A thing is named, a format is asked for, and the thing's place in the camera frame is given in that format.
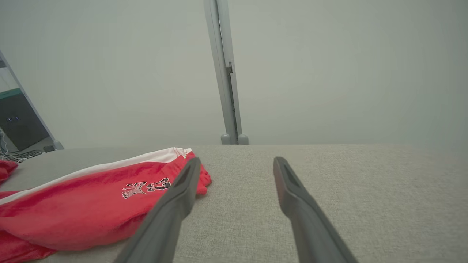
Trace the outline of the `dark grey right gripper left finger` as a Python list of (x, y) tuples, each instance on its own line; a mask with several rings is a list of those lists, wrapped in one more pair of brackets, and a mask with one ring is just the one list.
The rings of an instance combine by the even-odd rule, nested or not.
[(190, 159), (113, 263), (172, 263), (180, 228), (191, 213), (201, 171), (198, 157)]

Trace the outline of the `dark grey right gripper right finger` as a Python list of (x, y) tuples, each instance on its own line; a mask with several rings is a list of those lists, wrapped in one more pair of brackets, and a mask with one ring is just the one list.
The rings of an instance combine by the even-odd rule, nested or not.
[(358, 263), (285, 158), (274, 158), (273, 174), (279, 206), (291, 222), (299, 262)]

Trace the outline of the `grey slanted frame leg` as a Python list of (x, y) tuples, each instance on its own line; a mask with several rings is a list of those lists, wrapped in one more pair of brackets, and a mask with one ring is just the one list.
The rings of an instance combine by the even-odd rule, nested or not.
[(58, 151), (58, 150), (64, 150), (64, 146), (62, 145), (62, 143), (57, 140), (54, 136), (53, 136), (53, 133), (50, 131), (49, 127), (46, 125), (45, 121), (43, 120), (43, 118), (40, 116), (40, 114), (38, 113), (37, 109), (35, 108), (35, 105), (32, 103), (32, 101), (30, 100), (30, 97), (28, 95), (28, 93), (26, 92), (25, 88), (23, 87), (23, 85), (21, 84), (21, 82), (19, 81), (18, 77), (16, 76), (15, 72), (13, 71), (13, 68), (11, 67), (10, 63), (7, 61), (7, 59), (5, 58), (5, 55), (3, 54), (2, 50), (0, 50), (0, 58), (1, 60), (5, 63), (5, 66), (8, 68), (10, 74), (12, 75), (13, 79), (15, 80), (16, 84), (18, 85), (18, 88), (20, 88), (21, 92), (23, 93), (23, 95), (25, 96), (26, 100), (28, 101), (30, 107), (32, 108), (32, 110), (34, 111), (34, 113), (36, 114), (38, 120), (41, 122), (42, 126), (45, 128), (45, 130), (47, 131), (48, 135), (50, 136), (50, 138), (52, 139), (53, 141), (53, 144), (54, 144), (54, 148)]

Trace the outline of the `red shorts with white stripes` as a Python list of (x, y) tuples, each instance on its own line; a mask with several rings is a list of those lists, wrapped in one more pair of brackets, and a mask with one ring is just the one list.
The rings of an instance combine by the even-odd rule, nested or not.
[[(167, 148), (84, 168), (28, 190), (0, 192), (0, 263), (130, 240), (195, 157), (190, 148)], [(201, 164), (197, 196), (211, 183)]]

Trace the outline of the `dark equipment cabinet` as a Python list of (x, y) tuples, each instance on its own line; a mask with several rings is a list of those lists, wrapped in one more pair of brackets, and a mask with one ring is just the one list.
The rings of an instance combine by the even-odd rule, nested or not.
[(19, 88), (0, 92), (0, 128), (18, 151), (49, 137), (48, 131)]

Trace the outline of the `grey partition post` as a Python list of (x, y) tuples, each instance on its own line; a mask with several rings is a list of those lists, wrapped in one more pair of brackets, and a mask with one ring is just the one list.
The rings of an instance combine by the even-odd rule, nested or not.
[(223, 41), (219, 22), (217, 0), (203, 0), (206, 25), (212, 50), (212, 58), (220, 96), (221, 109), (224, 119), (225, 132), (221, 135), (221, 143), (238, 144), (237, 126), (234, 105), (232, 100), (232, 88), (230, 87), (229, 68), (224, 58)]
[(230, 22), (229, 0), (216, 0), (218, 9), (218, 20), (220, 25), (221, 41), (223, 45), (223, 56), (228, 71), (228, 83), (231, 92), (232, 108), (235, 118), (236, 141), (240, 145), (248, 145), (249, 138), (242, 132), (241, 115), (236, 80), (236, 69), (234, 61), (234, 49), (232, 38), (232, 27)]

